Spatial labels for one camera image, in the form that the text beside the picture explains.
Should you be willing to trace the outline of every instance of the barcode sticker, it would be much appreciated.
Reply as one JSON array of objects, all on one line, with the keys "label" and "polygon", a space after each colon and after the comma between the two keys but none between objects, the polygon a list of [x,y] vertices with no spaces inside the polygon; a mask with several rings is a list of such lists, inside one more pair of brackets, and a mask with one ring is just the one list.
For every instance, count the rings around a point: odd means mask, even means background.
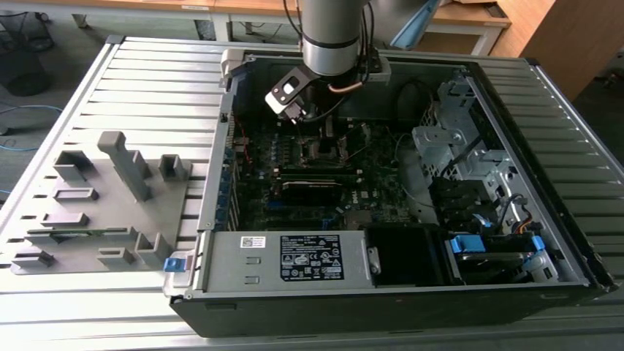
[{"label": "barcode sticker", "polygon": [[183,5],[183,10],[208,11],[208,6]]},{"label": "barcode sticker", "polygon": [[241,236],[241,249],[260,248],[267,245],[265,236]]}]

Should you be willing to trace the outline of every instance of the warning label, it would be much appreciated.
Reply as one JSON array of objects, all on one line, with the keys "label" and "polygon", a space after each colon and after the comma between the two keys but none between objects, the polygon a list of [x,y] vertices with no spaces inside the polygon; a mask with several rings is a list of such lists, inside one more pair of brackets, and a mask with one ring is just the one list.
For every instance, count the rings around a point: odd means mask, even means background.
[{"label": "warning label", "polygon": [[344,279],[337,235],[281,236],[281,279],[287,282]]}]

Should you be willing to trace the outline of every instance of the blue cable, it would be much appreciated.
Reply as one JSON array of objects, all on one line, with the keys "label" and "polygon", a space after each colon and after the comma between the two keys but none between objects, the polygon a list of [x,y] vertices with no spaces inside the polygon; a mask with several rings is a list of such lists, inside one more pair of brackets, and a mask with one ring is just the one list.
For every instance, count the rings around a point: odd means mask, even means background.
[{"label": "blue cable", "polygon": [[[49,106],[49,105],[24,105],[24,106],[12,106],[9,109],[4,110],[4,111],[0,111],[0,115],[3,113],[7,113],[7,112],[11,112],[13,110],[17,110],[20,108],[48,108],[51,110],[55,110],[57,113],[61,113],[63,112],[63,108],[57,108],[56,106]],[[8,146],[1,146],[0,145],[0,149],[3,150],[7,150],[7,151],[35,151],[35,150],[39,150],[39,148],[11,148]]]},{"label": "blue cable", "polygon": [[8,146],[1,146],[0,149],[7,150],[7,151],[35,151],[39,150],[39,148],[11,148]]},{"label": "blue cable", "polygon": [[3,113],[7,113],[7,112],[11,112],[13,110],[17,110],[20,108],[48,108],[51,110],[55,110],[56,112],[61,113],[63,112],[63,108],[57,108],[56,106],[49,106],[49,105],[24,105],[24,106],[13,106],[12,108],[4,110],[4,111],[0,111],[0,115]]}]

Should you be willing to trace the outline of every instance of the wastebasket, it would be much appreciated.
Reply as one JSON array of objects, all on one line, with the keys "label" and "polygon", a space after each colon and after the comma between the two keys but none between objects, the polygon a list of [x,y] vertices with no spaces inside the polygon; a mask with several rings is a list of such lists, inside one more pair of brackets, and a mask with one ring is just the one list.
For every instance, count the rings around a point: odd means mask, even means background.
[{"label": "wastebasket", "polygon": [[52,46],[41,15],[23,12],[0,16],[0,85],[12,95],[27,97],[49,87],[37,52]]}]

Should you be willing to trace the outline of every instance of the green circuit board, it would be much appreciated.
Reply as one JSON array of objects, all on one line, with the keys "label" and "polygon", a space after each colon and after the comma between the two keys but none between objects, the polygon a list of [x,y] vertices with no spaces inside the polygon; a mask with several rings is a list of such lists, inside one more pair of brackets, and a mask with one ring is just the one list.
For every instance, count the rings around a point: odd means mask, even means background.
[{"label": "green circuit board", "polygon": [[[393,161],[400,134],[384,124],[345,121],[327,141],[283,123],[239,123],[239,230],[347,230],[411,221]],[[300,196],[287,194],[291,186]]]}]

